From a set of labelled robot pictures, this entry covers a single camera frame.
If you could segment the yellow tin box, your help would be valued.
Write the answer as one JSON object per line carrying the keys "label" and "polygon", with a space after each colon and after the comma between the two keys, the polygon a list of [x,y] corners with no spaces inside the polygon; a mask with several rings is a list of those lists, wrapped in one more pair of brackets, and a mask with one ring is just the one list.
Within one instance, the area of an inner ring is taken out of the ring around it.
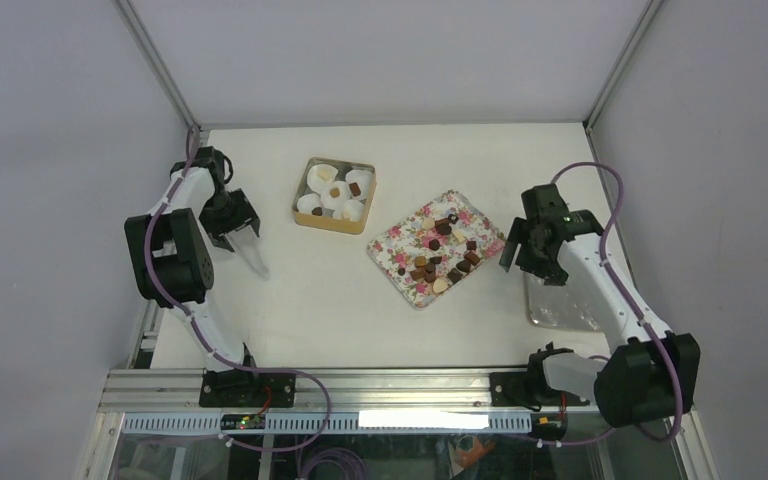
{"label": "yellow tin box", "polygon": [[371,164],[311,157],[292,204],[299,226],[359,235],[366,227],[377,187]]}

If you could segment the floral rectangular tray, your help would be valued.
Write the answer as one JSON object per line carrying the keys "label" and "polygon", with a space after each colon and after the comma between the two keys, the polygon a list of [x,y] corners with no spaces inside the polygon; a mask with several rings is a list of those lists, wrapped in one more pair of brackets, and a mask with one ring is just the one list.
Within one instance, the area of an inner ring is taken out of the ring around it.
{"label": "floral rectangular tray", "polygon": [[[437,239],[440,248],[428,248]],[[450,292],[500,254],[506,235],[457,190],[447,190],[373,238],[366,252],[396,290],[417,310]],[[437,278],[449,287],[432,292]]]}

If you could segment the silver metal tongs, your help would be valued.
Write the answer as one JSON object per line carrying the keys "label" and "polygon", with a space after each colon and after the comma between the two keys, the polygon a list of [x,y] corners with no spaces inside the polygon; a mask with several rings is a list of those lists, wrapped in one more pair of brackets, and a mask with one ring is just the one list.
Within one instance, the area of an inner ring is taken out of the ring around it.
{"label": "silver metal tongs", "polygon": [[270,271],[258,248],[258,237],[248,230],[229,236],[229,243],[236,254],[262,279],[270,279]]}

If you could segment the silver tin lid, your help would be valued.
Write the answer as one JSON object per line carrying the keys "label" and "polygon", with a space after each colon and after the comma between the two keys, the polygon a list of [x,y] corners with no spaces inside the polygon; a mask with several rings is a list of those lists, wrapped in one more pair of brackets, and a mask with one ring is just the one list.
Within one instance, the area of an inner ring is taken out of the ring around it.
{"label": "silver tin lid", "polygon": [[524,284],[527,318],[532,324],[569,331],[600,331],[588,301],[574,283],[545,285],[542,279],[525,273]]}

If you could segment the white paper cup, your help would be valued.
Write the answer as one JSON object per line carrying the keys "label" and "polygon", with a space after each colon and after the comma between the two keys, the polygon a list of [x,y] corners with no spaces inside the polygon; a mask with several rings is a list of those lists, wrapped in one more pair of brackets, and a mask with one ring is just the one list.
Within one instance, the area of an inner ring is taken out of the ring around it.
{"label": "white paper cup", "polygon": [[320,199],[325,209],[336,211],[351,199],[351,192],[346,182],[334,181],[321,191]]}
{"label": "white paper cup", "polygon": [[345,175],[345,182],[348,184],[352,182],[356,182],[362,191],[362,194],[359,197],[353,197],[351,195],[352,199],[358,200],[358,201],[365,201],[369,193],[371,191],[372,183],[374,180],[374,173],[370,170],[364,170],[364,169],[352,169],[348,171]]}
{"label": "white paper cup", "polygon": [[360,222],[365,212],[365,204],[361,201],[350,199],[337,207],[333,212],[333,218],[346,222]]}
{"label": "white paper cup", "polygon": [[307,174],[307,184],[313,191],[327,189],[337,180],[338,169],[330,164],[315,164]]}

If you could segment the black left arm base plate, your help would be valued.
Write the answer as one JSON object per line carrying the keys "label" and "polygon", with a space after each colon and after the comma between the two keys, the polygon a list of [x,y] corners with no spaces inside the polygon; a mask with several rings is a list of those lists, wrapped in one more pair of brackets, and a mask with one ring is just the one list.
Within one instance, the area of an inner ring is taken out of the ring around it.
{"label": "black left arm base plate", "polygon": [[290,408],[294,406],[297,376],[287,373],[250,373],[241,370],[205,371],[198,405],[202,408]]}

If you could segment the aluminium frame rail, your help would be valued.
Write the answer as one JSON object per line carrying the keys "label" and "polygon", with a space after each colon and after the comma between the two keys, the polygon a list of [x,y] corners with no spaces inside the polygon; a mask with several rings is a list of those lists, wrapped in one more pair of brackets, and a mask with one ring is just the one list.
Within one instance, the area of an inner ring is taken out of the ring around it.
{"label": "aluminium frame rail", "polygon": [[[521,409],[523,368],[311,369],[333,409]],[[100,412],[195,412],[200,369],[121,369],[109,372]]]}

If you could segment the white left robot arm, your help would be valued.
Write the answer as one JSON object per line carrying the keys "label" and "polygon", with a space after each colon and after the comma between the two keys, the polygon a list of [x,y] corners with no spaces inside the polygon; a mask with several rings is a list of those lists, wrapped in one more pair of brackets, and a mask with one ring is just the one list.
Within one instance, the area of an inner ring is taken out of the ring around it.
{"label": "white left robot arm", "polygon": [[161,199],[148,213],[128,218],[124,232],[140,294],[170,311],[200,348],[205,390],[248,406],[262,381],[245,337],[232,331],[212,293],[211,250],[238,255],[263,277],[269,271],[257,247],[260,217],[242,190],[229,189],[232,176],[226,154],[198,148],[173,166]]}

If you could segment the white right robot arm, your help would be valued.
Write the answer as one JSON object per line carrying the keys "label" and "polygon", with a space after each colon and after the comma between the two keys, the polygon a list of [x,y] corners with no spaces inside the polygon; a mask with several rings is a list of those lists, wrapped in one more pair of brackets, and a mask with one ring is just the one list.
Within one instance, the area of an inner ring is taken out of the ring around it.
{"label": "white right robot arm", "polygon": [[614,269],[607,231],[588,210],[568,208],[556,185],[521,195],[525,215],[514,219],[500,265],[517,266],[548,287],[574,281],[605,336],[605,361],[570,348],[546,346],[530,355],[525,379],[509,391],[528,407],[561,394],[592,402],[613,428],[679,420],[693,405],[701,349],[677,334]]}

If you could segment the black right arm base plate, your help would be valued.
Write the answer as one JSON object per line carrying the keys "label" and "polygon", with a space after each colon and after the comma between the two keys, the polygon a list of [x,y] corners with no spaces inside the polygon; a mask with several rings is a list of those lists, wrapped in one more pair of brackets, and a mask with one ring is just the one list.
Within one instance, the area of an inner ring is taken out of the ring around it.
{"label": "black right arm base plate", "polygon": [[539,411],[543,407],[587,406],[575,395],[550,389],[536,373],[527,370],[495,371],[488,375],[489,393],[494,407],[523,407]]}

